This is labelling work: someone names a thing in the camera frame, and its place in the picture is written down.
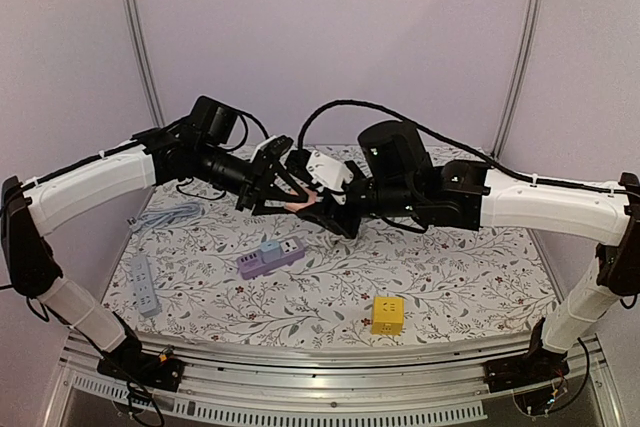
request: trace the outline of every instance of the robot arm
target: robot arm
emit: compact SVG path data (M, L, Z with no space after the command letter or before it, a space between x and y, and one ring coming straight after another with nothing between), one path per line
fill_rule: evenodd
M279 161L292 145L291 139L268 139L250 161L220 147L228 141L238 115L228 106L200 97L188 117L168 128L136 134L112 151L42 179L22 184L12 177L2 187L0 233L14 290L28 299L37 298L60 320L84 334L109 358L109 365L115 363L154 387L175 390L179 376L165 376L163 368L140 370L153 359L142 353L133 331L84 288L63 276L44 237L77 215L127 192L188 177L198 177L237 195L239 210L268 214L284 212L265 205L269 201L305 202L307 194ZM294 193L276 187L276 176ZM102 367L118 376L108 365ZM181 371L177 359L170 367L173 372Z
M582 280L533 329L529 351L485 365L491 391L568 373L566 354L578 337L622 296L640 292L640 184L635 175L586 185L538 182L536 175L518 179L475 161L434 167L415 126L406 121L374 125L358 141L371 177L352 162L343 164L320 152L289 156L291 171L305 178L306 169L307 182L327 189L316 204L296 209L297 215L347 237L355 236L363 217L388 223L387 217L410 217L425 230L431 225L525 227L599 242Z

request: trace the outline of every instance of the yellow toy block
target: yellow toy block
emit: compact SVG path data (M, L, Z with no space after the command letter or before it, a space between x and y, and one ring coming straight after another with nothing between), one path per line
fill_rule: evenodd
M373 299L371 333L400 335L404 325L404 299L400 297L376 297Z

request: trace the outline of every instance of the table surface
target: table surface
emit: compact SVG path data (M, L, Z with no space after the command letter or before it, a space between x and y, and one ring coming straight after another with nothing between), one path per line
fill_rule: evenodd
M320 146L368 173L355 146ZM469 158L429 147L435 164ZM250 149L240 151L248 156ZM217 192L195 181L185 191ZM156 189L136 224L103 299L139 331L214 341L297 348L389 346L467 340L528 330L555 308L538 253L523 229L469 232L431 228L418 235L363 222L342 239L293 215L252 217L235 198L216 202L182 195L175 183ZM238 257L266 239L297 235L306 256L267 276L243 280ZM129 263L151 266L162 312L136 309ZM405 299L401 335L370 333L374 296Z

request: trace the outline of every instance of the power strip switch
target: power strip switch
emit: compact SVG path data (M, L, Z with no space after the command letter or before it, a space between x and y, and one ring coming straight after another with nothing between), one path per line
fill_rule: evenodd
M143 317L158 315L162 308L158 302L156 291L153 288L153 277L149 259L144 254L131 259L131 275L133 276L133 291L136 294L138 311Z

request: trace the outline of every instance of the white power strip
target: white power strip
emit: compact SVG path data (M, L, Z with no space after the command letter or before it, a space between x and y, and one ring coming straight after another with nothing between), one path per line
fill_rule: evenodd
M131 259L131 275L133 290L136 294L138 311L143 317L153 317L162 310L156 291L153 288L153 277L149 268L149 260L144 254Z
M280 246L282 247L283 254L290 254L291 252L295 252L300 248L298 247L298 244L296 243L296 240L294 238L280 242Z

